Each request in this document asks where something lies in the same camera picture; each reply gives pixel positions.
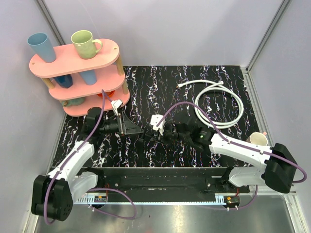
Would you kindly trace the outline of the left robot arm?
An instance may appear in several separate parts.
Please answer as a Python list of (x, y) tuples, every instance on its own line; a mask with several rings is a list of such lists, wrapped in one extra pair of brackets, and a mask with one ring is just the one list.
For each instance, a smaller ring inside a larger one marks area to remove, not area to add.
[(133, 123), (125, 112), (115, 119), (105, 120), (100, 107), (89, 109), (80, 133), (80, 139), (65, 159), (47, 175), (38, 175), (33, 183), (31, 212), (42, 216), (47, 225), (64, 221), (73, 204), (85, 193), (115, 192), (105, 183), (104, 173), (95, 168), (83, 169), (102, 143), (103, 136), (111, 133), (136, 135), (143, 129)]

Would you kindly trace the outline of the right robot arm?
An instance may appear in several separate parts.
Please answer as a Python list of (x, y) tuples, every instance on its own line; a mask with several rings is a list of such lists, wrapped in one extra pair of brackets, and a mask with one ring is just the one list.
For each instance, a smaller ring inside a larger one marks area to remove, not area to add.
[(226, 170), (220, 182), (222, 190), (228, 193), (244, 185), (266, 185), (279, 193), (288, 194), (297, 169), (296, 161), (283, 144), (276, 143), (273, 147), (251, 144), (207, 127), (166, 123), (161, 129), (145, 129), (139, 140), (166, 145), (178, 140), (199, 152), (209, 151), (249, 163), (250, 167)]

